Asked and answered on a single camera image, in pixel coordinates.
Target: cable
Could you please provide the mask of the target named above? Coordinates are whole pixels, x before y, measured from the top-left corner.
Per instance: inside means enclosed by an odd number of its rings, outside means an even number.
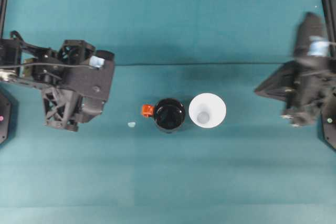
[[[63,68],[92,68],[95,67],[90,65],[67,65],[67,64],[60,64],[60,63],[44,63],[44,62],[33,62],[33,63],[23,63],[17,65],[0,65],[0,69],[8,69],[8,68],[20,68],[20,67],[29,67],[29,66],[56,66],[56,67],[63,67]]]

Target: mug handle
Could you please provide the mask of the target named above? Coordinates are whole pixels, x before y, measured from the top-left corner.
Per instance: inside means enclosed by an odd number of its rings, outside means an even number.
[[[142,114],[145,118],[150,118],[150,117],[152,117],[153,114],[154,114],[154,106],[149,105],[149,104],[144,104],[144,105],[142,106],[141,114]]]

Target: black mug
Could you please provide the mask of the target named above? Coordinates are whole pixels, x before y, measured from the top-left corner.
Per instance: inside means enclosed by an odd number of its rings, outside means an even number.
[[[141,114],[146,118],[154,118],[159,129],[166,133],[177,130],[185,119],[183,104],[173,98],[163,99],[155,106],[144,104]]]

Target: metal frame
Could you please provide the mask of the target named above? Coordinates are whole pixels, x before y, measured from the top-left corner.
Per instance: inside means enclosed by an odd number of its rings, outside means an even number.
[[[0,0],[0,38],[2,38],[4,31],[6,7],[7,0]]]

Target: black bracket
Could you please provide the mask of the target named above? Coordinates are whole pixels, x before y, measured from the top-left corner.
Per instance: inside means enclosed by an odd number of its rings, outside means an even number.
[[[11,120],[11,110],[11,102],[0,92],[0,144],[8,137],[8,127]]]

